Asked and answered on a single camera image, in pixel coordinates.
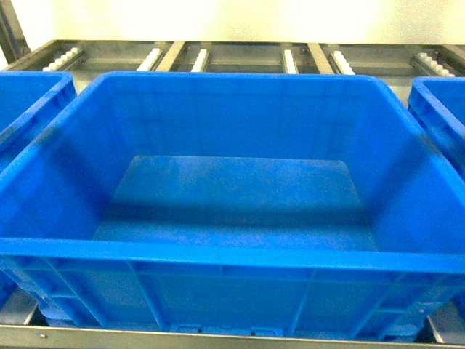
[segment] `white wall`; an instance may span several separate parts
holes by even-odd
[[[13,0],[50,39],[465,44],[465,0]]]
[[[3,54],[3,51],[0,49],[0,70],[7,66],[7,60]]]

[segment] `blue bin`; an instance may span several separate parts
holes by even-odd
[[[371,77],[105,74],[0,195],[51,324],[411,341],[465,290],[465,184]]]
[[[465,179],[465,78],[416,78],[409,111]],[[465,318],[465,294],[455,299]]]
[[[0,172],[75,96],[69,73],[0,72]],[[13,286],[0,274],[0,307]]]

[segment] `plastic crate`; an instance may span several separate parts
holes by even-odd
[[[0,72],[0,172],[75,96],[69,73]],[[0,307],[13,286],[0,274]]]
[[[52,324],[412,340],[465,289],[465,184],[371,77],[105,74],[0,195]]]
[[[464,103],[465,78],[416,78],[408,99],[409,111],[465,179]],[[465,294],[454,301],[465,318]]]
[[[3,307],[13,289],[15,289],[15,283],[6,275],[0,273],[0,308]]]

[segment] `crate bottom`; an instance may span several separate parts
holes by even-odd
[[[136,156],[94,240],[376,251],[342,161]]]

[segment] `metal rail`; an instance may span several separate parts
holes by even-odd
[[[0,47],[9,64],[31,52],[11,0],[0,0]]]
[[[0,325],[0,348],[464,349],[465,347],[418,343],[308,340]]]

